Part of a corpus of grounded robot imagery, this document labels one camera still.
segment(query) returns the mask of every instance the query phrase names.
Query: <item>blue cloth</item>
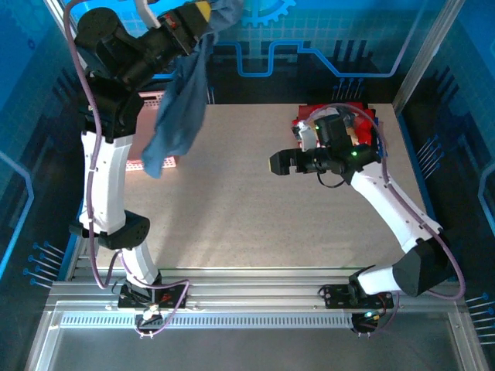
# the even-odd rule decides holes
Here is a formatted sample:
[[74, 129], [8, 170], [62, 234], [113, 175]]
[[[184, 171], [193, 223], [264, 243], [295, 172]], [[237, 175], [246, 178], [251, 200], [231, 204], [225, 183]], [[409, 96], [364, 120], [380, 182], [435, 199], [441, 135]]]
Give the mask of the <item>blue cloth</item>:
[[153, 178], [162, 174], [166, 157], [185, 155], [203, 125], [207, 108], [207, 59], [218, 32], [241, 18], [243, 0], [211, 2], [207, 32], [189, 56], [176, 60], [176, 75], [160, 104], [155, 135], [142, 153], [145, 171]]

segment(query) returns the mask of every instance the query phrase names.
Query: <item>work surface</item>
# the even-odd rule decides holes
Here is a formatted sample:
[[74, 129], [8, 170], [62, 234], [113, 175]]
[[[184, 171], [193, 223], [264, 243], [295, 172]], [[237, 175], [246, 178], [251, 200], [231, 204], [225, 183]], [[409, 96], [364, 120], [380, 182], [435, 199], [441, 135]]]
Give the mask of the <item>work surface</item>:
[[[389, 172], [424, 209], [390, 104], [384, 122]], [[125, 206], [152, 223], [148, 246], [160, 267], [361, 267], [395, 262], [401, 248], [350, 186], [316, 175], [276, 176], [268, 159], [297, 144], [297, 104], [210, 105], [189, 154], [161, 179], [126, 175]], [[143, 112], [140, 120], [154, 120]], [[336, 175], [323, 175], [337, 183]], [[98, 265], [111, 254], [101, 249]]]

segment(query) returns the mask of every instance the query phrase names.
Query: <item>purple cable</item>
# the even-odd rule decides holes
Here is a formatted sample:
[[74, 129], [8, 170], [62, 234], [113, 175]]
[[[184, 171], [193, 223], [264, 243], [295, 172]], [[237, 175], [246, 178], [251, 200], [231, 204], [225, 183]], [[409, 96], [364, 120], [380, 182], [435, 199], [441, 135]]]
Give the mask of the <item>purple cable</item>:
[[125, 263], [125, 259], [124, 259], [124, 256], [123, 255], [121, 255], [121, 262], [122, 262], [122, 267], [124, 267], [125, 272], [127, 274], [130, 274], [144, 288], [154, 288], [154, 289], [174, 288], [175, 286], [178, 286], [180, 284], [185, 284], [184, 289], [183, 289], [183, 292], [180, 295], [179, 300], [177, 301], [176, 306], [174, 307], [172, 313], [167, 317], [166, 321], [164, 321], [162, 327], [160, 327], [158, 330], [156, 330], [156, 331], [154, 331], [152, 333], [149, 333], [149, 334], [146, 334], [143, 331], [139, 331], [139, 329], [137, 327], [135, 328], [135, 331], [140, 336], [147, 336], [149, 338], [152, 338], [153, 336], [158, 335], [160, 332], [162, 332], [163, 330], [165, 330], [169, 326], [169, 323], [172, 321], [174, 315], [176, 315], [177, 310], [179, 309], [180, 303], [182, 303], [183, 300], [184, 300], [184, 298], [186, 297], [187, 290], [189, 289], [190, 282], [189, 282], [188, 279], [185, 279], [185, 280], [174, 282], [173, 284], [157, 284], [157, 285], [146, 284], [145, 282], [142, 282], [141, 280], [139, 280], [131, 272], [131, 270], [129, 269], [128, 265]]
[[72, 0], [63, 10], [63, 27], [65, 29], [65, 35], [67, 37], [67, 42], [69, 44], [70, 55], [72, 56], [72, 60], [74, 66], [76, 67], [77, 76], [79, 77], [80, 83], [83, 86], [84, 93], [86, 94], [87, 101], [93, 110], [94, 116], [94, 126], [96, 128], [96, 141], [94, 142], [94, 150], [91, 155], [91, 162], [89, 172], [87, 174], [87, 188], [86, 188], [86, 208], [87, 208], [87, 218], [89, 220], [89, 239], [90, 239], [90, 262], [91, 262], [91, 270], [93, 271], [94, 280], [96, 281], [99, 288], [104, 289], [107, 288], [110, 279], [111, 272], [113, 271], [115, 260], [117, 259], [118, 253], [115, 253], [111, 258], [110, 266], [108, 268], [107, 278], [103, 283], [98, 272], [97, 264], [96, 264], [96, 248], [95, 248], [95, 238], [94, 238], [94, 211], [93, 211], [93, 200], [91, 193], [93, 192], [93, 177], [94, 172], [96, 171], [96, 164], [98, 160], [98, 154], [100, 152], [100, 146], [102, 141], [101, 136], [101, 119], [100, 112], [98, 111], [98, 107], [96, 105], [96, 101], [94, 99], [94, 95], [91, 92], [90, 86], [86, 80], [86, 76], [84, 75], [84, 69], [80, 64], [79, 55], [77, 54], [76, 44], [74, 42], [74, 38], [72, 36], [72, 32], [70, 30], [70, 11], [72, 8], [81, 2], [86, 2], [87, 0]]
[[[325, 110], [327, 108], [330, 108], [330, 107], [347, 108], [349, 110], [357, 112], [358, 114], [360, 114], [364, 118], [366, 118], [369, 122], [371, 122], [374, 126], [375, 131], [378, 133], [378, 137], [379, 137], [380, 142], [383, 146], [383, 153], [384, 154], [387, 153], [387, 143], [385, 141], [385, 136], [384, 136], [383, 131], [381, 129], [383, 127], [383, 125], [378, 126], [374, 122], [374, 120], [372, 120], [371, 117], [368, 114], [366, 114], [366, 112], [363, 112], [363, 110], [361, 110], [357, 107], [354, 107], [350, 104], [345, 104], [345, 103], [327, 104], [326, 106], [323, 106], [323, 107], [319, 108], [318, 110], [313, 111], [309, 115], [309, 117], [305, 120], [305, 122], [307, 120], [311, 119], [318, 112]], [[387, 184], [387, 187], [388, 187], [388, 189], [390, 189], [392, 195], [408, 211], [408, 213], [419, 223], [419, 225], [422, 226], [423, 228], [425, 228], [425, 230], [428, 233], [430, 233], [432, 235], [432, 237], [439, 243], [439, 245], [442, 247], [445, 255], [447, 255], [447, 257], [449, 258], [450, 263], [452, 264], [452, 267], [454, 268], [454, 271], [457, 274], [457, 278], [459, 280], [459, 292], [456, 295], [453, 295], [453, 296], [443, 295], [443, 294], [439, 294], [437, 292], [434, 292], [432, 290], [428, 290], [428, 292], [437, 298], [446, 299], [446, 300], [453, 300], [453, 301], [459, 300], [466, 293], [466, 281], [464, 280], [464, 275], [461, 271], [459, 264], [457, 263], [457, 260], [454, 258], [454, 255], [452, 254], [450, 249], [447, 247], [446, 243], [440, 238], [440, 236], [428, 224], [426, 224], [426, 222], [408, 205], [408, 203], [401, 197], [401, 195], [399, 195], [399, 193], [395, 189], [394, 185], [390, 182], [390, 178], [388, 177], [388, 173], [387, 173], [387, 156], [386, 155], [384, 155], [384, 157], [381, 159], [381, 172], [382, 172], [382, 175], [384, 177], [385, 184]]]

